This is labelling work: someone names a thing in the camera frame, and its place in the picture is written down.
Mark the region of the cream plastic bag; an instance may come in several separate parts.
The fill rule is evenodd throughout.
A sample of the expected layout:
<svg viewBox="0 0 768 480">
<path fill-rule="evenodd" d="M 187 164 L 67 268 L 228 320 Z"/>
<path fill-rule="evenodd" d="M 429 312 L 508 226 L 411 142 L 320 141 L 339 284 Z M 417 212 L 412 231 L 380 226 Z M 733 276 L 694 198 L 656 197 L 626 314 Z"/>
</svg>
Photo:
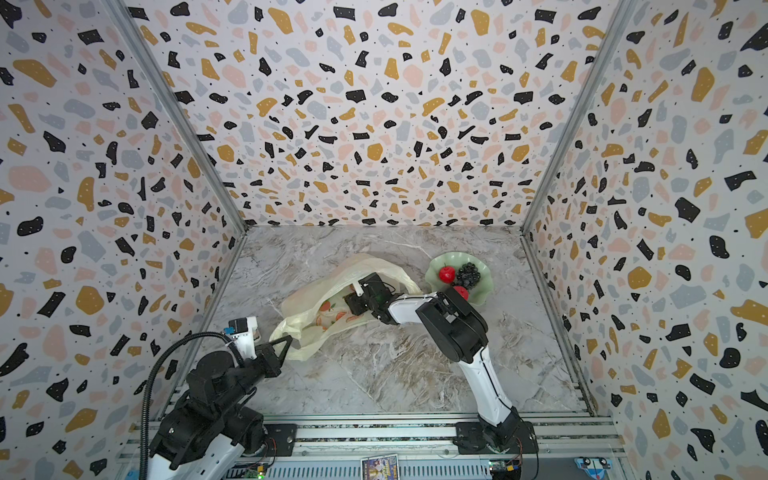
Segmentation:
<svg viewBox="0 0 768 480">
<path fill-rule="evenodd" d="M 400 291 L 410 295 L 422 293 L 401 267 L 369 254 L 355 254 L 330 274 L 285 299 L 280 307 L 283 320 L 275 327 L 270 339 L 291 336 L 293 341 L 287 358 L 306 361 L 334 336 L 373 321 L 372 313 L 354 314 L 344 300 L 346 295 L 356 294 L 357 282 L 372 273 Z"/>
</svg>

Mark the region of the red apple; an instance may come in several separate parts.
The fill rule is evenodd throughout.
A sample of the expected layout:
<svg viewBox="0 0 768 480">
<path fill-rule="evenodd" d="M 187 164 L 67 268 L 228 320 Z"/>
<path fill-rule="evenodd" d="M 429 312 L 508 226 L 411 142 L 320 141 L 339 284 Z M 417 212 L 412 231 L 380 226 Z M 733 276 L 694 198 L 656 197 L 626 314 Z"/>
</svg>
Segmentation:
<svg viewBox="0 0 768 480">
<path fill-rule="evenodd" d="M 456 269 L 452 266 L 444 266 L 438 271 L 438 278 L 441 282 L 452 285 L 456 279 Z"/>
<path fill-rule="evenodd" d="M 469 300 L 470 292 L 463 286 L 454 285 L 453 289 L 466 301 Z"/>
</svg>

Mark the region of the dark purple grapes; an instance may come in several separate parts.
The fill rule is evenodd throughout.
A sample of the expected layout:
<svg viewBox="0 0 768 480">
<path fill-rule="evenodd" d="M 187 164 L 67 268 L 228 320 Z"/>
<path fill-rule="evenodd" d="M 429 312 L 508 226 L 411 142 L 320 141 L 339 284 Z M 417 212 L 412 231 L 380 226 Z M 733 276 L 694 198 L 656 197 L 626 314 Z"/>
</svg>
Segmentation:
<svg viewBox="0 0 768 480">
<path fill-rule="evenodd" d="M 456 271 L 456 279 L 453 285 L 463 286 L 468 291 L 471 291 L 481 280 L 482 274 L 478 267 L 474 263 L 467 262 Z"/>
</svg>

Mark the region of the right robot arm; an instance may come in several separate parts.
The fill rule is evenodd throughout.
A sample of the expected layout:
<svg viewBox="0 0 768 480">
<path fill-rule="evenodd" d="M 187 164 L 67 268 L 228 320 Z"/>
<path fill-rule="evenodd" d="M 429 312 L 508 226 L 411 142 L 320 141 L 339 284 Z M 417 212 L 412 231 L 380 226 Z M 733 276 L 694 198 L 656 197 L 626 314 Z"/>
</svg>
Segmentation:
<svg viewBox="0 0 768 480">
<path fill-rule="evenodd" d="M 344 297 L 353 315 L 370 313 L 387 325 L 420 324 L 451 362 L 474 396 L 478 419 L 456 425 L 461 454 L 536 453 L 533 425 L 521 418 L 492 365 L 485 319 L 453 287 L 429 294 L 397 292 L 376 273 L 353 284 Z"/>
</svg>

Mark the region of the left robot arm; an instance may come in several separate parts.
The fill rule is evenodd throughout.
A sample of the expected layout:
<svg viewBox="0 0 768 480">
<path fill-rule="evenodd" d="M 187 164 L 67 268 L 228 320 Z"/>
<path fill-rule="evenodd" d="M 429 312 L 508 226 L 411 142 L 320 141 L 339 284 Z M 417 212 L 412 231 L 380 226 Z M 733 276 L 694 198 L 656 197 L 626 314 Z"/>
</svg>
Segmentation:
<svg viewBox="0 0 768 480">
<path fill-rule="evenodd" d="M 261 413 L 247 406 L 258 383 L 281 374 L 293 338 L 285 335 L 259 344 L 249 359 L 234 340 L 216 332 L 189 335 L 171 349 L 205 337 L 225 341 L 228 350 L 205 355 L 190 370 L 187 390 L 154 433 L 149 429 L 151 392 L 144 394 L 140 479 L 223 479 L 243 464 L 263 476 L 277 458 L 293 453 L 297 426 L 268 426 Z"/>
</svg>

